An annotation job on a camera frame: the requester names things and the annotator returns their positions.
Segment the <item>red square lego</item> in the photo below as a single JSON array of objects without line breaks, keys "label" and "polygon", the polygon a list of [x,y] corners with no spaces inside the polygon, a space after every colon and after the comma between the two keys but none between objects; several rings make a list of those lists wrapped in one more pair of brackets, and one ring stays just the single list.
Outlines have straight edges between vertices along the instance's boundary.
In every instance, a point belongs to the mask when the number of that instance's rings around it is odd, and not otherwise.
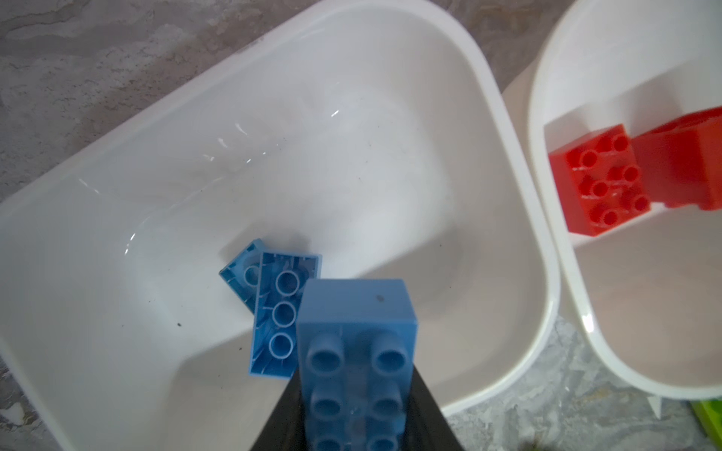
[{"label": "red square lego", "polygon": [[680,118],[632,139],[642,183],[668,208],[721,208],[721,109]]},{"label": "red square lego", "polygon": [[652,206],[622,124],[583,135],[549,154],[567,229],[596,237]]}]

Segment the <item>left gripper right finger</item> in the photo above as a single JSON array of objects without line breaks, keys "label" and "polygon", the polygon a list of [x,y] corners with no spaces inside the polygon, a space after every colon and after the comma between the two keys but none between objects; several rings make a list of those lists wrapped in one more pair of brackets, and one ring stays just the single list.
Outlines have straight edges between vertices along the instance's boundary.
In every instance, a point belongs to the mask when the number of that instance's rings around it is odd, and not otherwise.
[{"label": "left gripper right finger", "polygon": [[417,368],[413,370],[407,409],[407,449],[463,451]]}]

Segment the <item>blue lego top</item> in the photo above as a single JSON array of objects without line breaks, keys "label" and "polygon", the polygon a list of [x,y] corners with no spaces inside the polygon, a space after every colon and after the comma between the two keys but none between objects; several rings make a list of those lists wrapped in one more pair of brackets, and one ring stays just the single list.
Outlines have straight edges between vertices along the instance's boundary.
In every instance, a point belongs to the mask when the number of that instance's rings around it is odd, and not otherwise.
[{"label": "blue lego top", "polygon": [[249,374],[289,379],[298,366],[296,321],[308,280],[320,276],[322,257],[264,251],[254,311]]}]

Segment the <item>blue lego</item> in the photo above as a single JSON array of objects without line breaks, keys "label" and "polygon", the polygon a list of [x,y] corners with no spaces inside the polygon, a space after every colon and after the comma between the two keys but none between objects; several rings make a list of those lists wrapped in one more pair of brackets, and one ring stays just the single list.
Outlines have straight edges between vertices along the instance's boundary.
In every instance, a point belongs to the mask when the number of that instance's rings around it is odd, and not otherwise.
[{"label": "blue lego", "polygon": [[313,279],[296,320],[311,450],[398,450],[419,322],[400,279]]},{"label": "blue lego", "polygon": [[261,274],[261,255],[266,250],[265,243],[256,239],[250,242],[219,275],[240,298],[252,315],[255,314],[259,275]]},{"label": "blue lego", "polygon": [[264,251],[254,311],[249,374],[289,379],[298,366],[296,321],[308,280],[320,276],[322,257]]}]

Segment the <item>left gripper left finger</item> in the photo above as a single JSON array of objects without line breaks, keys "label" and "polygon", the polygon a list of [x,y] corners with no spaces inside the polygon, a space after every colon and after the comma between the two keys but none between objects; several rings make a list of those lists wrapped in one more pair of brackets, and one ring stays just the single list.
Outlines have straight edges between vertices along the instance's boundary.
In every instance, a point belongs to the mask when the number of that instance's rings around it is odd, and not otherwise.
[{"label": "left gripper left finger", "polygon": [[293,374],[251,451],[307,451],[305,407],[298,372]]}]

